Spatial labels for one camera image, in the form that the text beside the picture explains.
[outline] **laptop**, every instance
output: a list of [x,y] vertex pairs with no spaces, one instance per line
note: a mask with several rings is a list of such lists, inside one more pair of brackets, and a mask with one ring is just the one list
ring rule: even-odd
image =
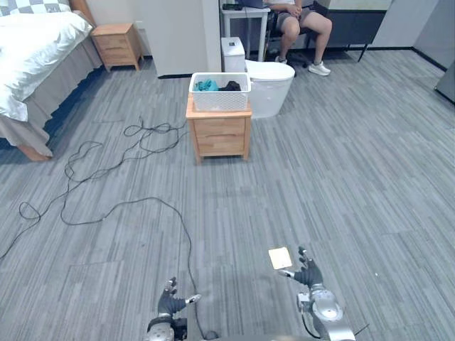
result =
[[263,0],[237,0],[239,5],[246,7],[255,7],[256,9],[265,9],[268,5],[264,4]]

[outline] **white toilet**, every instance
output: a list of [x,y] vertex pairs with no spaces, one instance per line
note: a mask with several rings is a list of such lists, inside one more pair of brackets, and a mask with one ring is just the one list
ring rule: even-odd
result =
[[255,62],[245,59],[238,37],[221,38],[224,72],[247,72],[251,80],[250,103],[253,119],[279,113],[286,99],[295,71],[286,64]]

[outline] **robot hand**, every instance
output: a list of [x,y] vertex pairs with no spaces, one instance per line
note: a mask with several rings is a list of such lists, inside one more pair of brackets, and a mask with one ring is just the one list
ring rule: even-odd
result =
[[313,259],[308,258],[306,255],[306,250],[303,247],[299,247],[299,254],[301,256],[299,258],[299,261],[302,263],[300,271],[293,272],[287,270],[279,270],[279,273],[283,276],[295,279],[299,283],[308,286],[310,289],[317,285],[322,286],[322,273],[321,270],[319,270],[319,267],[316,265],[316,262]]
[[187,299],[174,298],[173,296],[177,292],[177,280],[175,277],[171,278],[158,302],[158,316],[172,316],[178,311],[184,309],[187,304],[197,302],[200,300],[200,295],[194,295]]
[[313,317],[314,328],[324,340],[355,341],[355,335],[346,322],[343,309],[339,306],[335,295],[323,284],[321,270],[313,259],[308,258],[303,247],[299,247],[299,254],[301,256],[299,260],[302,263],[300,271],[279,270],[279,273],[309,287],[309,293],[300,293],[297,296],[297,305],[302,318],[304,313],[309,313]]
[[186,319],[172,318],[173,314],[184,309],[187,304],[200,300],[200,295],[187,299],[174,298],[177,292],[176,278],[171,278],[158,301],[158,317],[150,321],[144,341],[174,341],[186,339]]

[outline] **white bedding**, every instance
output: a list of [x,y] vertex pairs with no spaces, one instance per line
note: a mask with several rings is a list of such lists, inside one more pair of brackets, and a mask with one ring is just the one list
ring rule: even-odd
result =
[[27,121],[23,101],[91,30],[71,12],[0,17],[0,114]]

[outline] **office chair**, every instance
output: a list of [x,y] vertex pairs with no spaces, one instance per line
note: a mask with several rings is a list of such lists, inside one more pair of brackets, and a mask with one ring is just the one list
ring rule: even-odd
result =
[[[303,8],[310,8],[313,9],[313,4],[308,6],[303,6]],[[270,39],[272,38],[281,38],[283,33],[277,28],[277,21],[278,21],[278,13],[276,11],[270,11],[268,18],[267,18],[267,42],[265,44],[264,49],[264,60],[267,57],[267,49],[269,47]],[[311,30],[310,28],[300,28],[299,36],[306,34],[305,38],[305,49],[308,49],[309,43],[311,39],[316,39],[316,32]],[[302,53],[292,52],[289,51],[287,55],[287,62],[288,65],[293,67],[293,63],[301,63],[303,68],[307,68],[308,65],[311,64],[311,61],[305,57]]]

